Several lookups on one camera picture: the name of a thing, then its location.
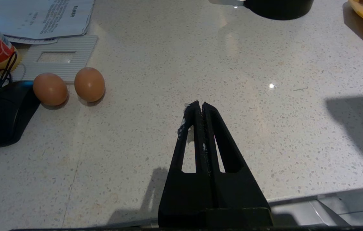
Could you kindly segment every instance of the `white countertop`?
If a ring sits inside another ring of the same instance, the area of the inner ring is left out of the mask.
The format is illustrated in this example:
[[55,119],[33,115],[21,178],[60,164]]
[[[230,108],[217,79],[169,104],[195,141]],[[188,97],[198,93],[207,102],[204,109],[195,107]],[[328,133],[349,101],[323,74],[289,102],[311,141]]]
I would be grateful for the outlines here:
[[88,107],[70,85],[0,148],[0,230],[155,218],[196,100],[220,111],[269,201],[362,188],[363,20],[345,2],[273,21],[216,0],[97,0],[87,66],[106,95]]

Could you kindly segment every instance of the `brown egg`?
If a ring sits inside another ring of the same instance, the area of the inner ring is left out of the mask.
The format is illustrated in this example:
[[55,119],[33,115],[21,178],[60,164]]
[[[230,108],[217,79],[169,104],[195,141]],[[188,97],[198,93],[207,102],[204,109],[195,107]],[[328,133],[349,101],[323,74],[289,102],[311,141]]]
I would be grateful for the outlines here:
[[67,98],[67,86],[64,81],[53,73],[39,74],[33,82],[34,94],[43,104],[56,106]]
[[105,92],[102,74],[93,67],[85,67],[74,78],[77,95],[87,102],[98,101]]

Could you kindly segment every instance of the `speckled quartz countertop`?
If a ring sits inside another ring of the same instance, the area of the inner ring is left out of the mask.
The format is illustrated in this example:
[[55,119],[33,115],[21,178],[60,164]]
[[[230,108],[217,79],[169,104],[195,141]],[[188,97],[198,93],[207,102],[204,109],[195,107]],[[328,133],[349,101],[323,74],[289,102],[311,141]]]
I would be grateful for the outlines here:
[[0,148],[0,230],[154,219],[196,100],[218,108],[269,201],[362,188],[363,20],[345,2],[273,21],[228,1],[97,0],[88,66],[106,95],[88,107],[70,85]]

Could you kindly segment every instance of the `black computer mouse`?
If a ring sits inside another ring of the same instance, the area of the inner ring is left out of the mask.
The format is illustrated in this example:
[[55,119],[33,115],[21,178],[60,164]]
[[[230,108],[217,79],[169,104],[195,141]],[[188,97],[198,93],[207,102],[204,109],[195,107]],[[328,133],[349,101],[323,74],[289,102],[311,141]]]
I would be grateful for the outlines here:
[[20,140],[39,104],[32,81],[13,82],[0,88],[0,146]]

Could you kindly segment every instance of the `paper document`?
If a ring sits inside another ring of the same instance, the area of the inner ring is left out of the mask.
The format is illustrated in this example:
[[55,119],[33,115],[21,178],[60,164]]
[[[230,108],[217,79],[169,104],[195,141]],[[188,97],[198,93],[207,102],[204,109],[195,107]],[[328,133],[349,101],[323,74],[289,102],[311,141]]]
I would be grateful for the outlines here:
[[94,0],[0,0],[0,32],[48,39],[83,35]]
[[10,42],[32,44],[32,45],[52,44],[52,43],[56,43],[58,41],[58,38],[28,39],[28,38],[16,38],[16,37],[9,37],[9,36],[6,36],[6,38]]

